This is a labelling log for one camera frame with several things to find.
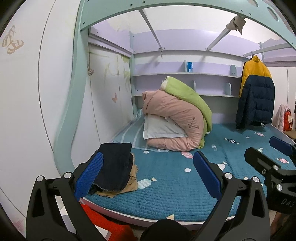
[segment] beige folded cloth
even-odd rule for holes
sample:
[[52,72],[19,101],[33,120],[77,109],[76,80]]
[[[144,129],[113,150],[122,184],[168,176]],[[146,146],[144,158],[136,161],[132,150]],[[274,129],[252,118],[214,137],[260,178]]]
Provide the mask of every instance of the beige folded cloth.
[[121,193],[126,193],[126,192],[131,192],[135,191],[138,189],[138,182],[137,182],[137,177],[136,174],[138,172],[138,167],[135,165],[135,154],[132,153],[133,155],[133,166],[131,168],[130,172],[130,179],[128,183],[126,184],[125,188],[121,191],[103,191],[103,192],[96,192],[96,194],[100,196],[106,196],[106,197],[115,197],[117,194]]
[[240,17],[239,15],[236,15],[229,24],[226,25],[226,28],[229,30],[238,30],[240,34],[242,34],[242,28],[246,21]]

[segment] pink comforter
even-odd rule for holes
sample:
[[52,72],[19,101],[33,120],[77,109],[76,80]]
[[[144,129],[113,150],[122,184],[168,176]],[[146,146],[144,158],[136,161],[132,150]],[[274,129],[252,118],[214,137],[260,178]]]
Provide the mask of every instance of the pink comforter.
[[143,92],[142,97],[145,115],[170,117],[188,135],[188,137],[147,139],[149,146],[175,151],[192,150],[199,146],[204,119],[198,108],[162,90]]

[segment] blue gripper pad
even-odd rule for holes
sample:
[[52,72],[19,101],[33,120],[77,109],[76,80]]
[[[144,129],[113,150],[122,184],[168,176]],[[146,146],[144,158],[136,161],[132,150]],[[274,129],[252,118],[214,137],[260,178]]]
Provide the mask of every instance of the blue gripper pad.
[[277,137],[271,137],[269,139],[269,144],[271,147],[277,149],[286,156],[290,156],[293,154],[293,147]]
[[103,166],[103,160],[102,152],[98,152],[77,179],[74,192],[77,201],[87,195],[91,185]]
[[205,187],[207,188],[207,191],[209,192],[211,197],[216,198],[217,200],[220,200],[222,196],[221,182],[217,178],[216,174],[213,172],[213,170],[211,169],[211,167],[207,162],[208,160],[205,160],[199,152],[196,152],[194,154],[193,156],[194,167],[197,170],[199,176],[201,177]]

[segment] puffer jacket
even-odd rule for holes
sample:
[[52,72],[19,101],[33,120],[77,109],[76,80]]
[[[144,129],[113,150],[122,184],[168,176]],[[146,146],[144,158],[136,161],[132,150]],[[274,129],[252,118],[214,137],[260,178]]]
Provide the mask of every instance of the puffer jacket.
[[260,126],[272,121],[274,112],[274,83],[268,68],[257,56],[244,64],[239,92],[237,129],[247,125]]

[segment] green blanket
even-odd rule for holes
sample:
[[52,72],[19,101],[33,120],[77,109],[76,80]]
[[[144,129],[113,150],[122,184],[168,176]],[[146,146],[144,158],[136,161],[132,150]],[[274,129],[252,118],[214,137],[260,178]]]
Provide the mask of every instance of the green blanket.
[[171,76],[168,76],[166,80],[165,92],[196,106],[204,116],[204,131],[199,147],[203,148],[205,144],[204,136],[206,132],[211,131],[213,128],[212,111],[195,90]]

